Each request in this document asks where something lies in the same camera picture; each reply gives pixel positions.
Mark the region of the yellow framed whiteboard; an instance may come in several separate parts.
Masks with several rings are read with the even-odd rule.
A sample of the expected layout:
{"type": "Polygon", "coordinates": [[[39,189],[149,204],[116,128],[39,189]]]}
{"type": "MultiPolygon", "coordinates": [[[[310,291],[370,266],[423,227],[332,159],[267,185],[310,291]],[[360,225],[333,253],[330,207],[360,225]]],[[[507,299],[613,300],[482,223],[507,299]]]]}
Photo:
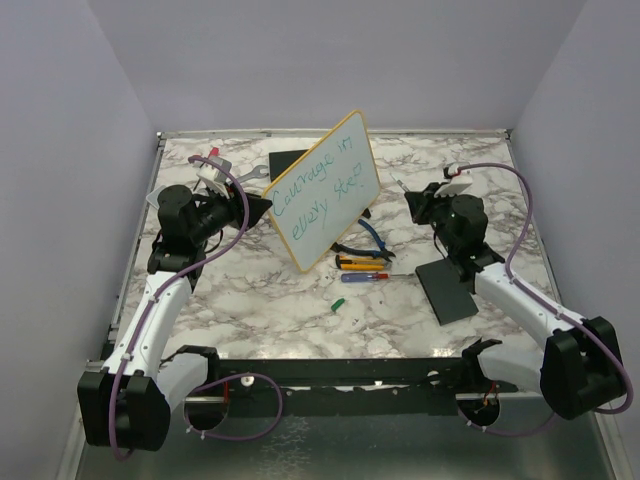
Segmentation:
{"type": "Polygon", "coordinates": [[[307,272],[381,191],[365,118],[355,110],[263,191],[291,259],[307,272]]]}

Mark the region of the green marker cap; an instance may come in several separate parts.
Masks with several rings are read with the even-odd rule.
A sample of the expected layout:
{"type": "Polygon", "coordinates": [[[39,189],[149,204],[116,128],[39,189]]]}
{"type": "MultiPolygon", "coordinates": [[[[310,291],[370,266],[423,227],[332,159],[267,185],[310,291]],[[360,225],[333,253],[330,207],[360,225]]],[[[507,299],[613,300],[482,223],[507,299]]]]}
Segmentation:
{"type": "Polygon", "coordinates": [[[345,299],[344,298],[340,298],[340,299],[336,300],[331,305],[331,311],[332,312],[336,312],[344,303],[345,303],[345,299]]]}

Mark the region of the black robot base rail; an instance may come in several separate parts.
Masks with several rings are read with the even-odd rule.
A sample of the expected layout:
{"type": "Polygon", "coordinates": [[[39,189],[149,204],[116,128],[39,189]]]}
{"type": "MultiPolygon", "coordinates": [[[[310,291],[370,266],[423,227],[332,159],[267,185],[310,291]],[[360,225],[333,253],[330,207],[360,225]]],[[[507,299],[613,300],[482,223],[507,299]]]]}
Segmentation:
{"type": "Polygon", "coordinates": [[[206,358],[205,389],[187,397],[196,415],[233,418],[453,416],[457,398],[480,401],[500,385],[460,357],[231,360],[206,358]]]}

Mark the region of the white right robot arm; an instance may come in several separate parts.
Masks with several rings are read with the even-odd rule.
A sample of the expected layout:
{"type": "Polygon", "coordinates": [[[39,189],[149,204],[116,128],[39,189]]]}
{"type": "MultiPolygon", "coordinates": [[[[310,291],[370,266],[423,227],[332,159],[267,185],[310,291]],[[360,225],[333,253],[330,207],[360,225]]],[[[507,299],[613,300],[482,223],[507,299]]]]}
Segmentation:
{"type": "Polygon", "coordinates": [[[493,381],[505,381],[540,394],[566,420],[628,399],[629,381],[613,325],[565,309],[508,269],[485,240],[483,201],[469,194],[442,196],[441,187],[434,182],[421,192],[404,194],[413,223],[430,226],[446,252],[415,269],[438,321],[447,324],[474,315],[474,300],[481,298],[539,347],[526,352],[500,340],[478,341],[463,352],[461,383],[481,391],[493,381]]]}

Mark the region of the white green whiteboard marker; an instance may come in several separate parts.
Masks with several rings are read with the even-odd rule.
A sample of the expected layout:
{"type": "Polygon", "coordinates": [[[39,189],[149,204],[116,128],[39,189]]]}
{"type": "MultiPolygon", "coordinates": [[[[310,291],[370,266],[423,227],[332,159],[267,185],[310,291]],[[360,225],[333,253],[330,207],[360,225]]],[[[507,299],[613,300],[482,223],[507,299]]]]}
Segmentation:
{"type": "Polygon", "coordinates": [[[408,192],[409,191],[408,187],[404,184],[404,182],[402,182],[400,179],[398,179],[396,177],[394,177],[394,179],[395,179],[396,183],[401,187],[401,189],[404,192],[408,192]]]}

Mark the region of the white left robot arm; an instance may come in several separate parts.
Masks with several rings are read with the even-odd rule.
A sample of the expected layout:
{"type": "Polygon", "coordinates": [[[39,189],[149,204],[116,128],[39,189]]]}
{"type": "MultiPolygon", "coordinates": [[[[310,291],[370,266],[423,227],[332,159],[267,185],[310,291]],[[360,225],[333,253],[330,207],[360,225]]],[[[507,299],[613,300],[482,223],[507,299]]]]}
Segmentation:
{"type": "Polygon", "coordinates": [[[77,386],[87,443],[116,452],[159,450],[172,413],[184,399],[192,391],[210,394],[220,385],[214,349],[182,347],[168,361],[162,355],[210,260],[208,240],[227,226],[243,235],[272,206],[235,184],[206,194],[172,185],[155,195],[160,231],[152,244],[140,304],[102,367],[84,372],[77,386]]]}

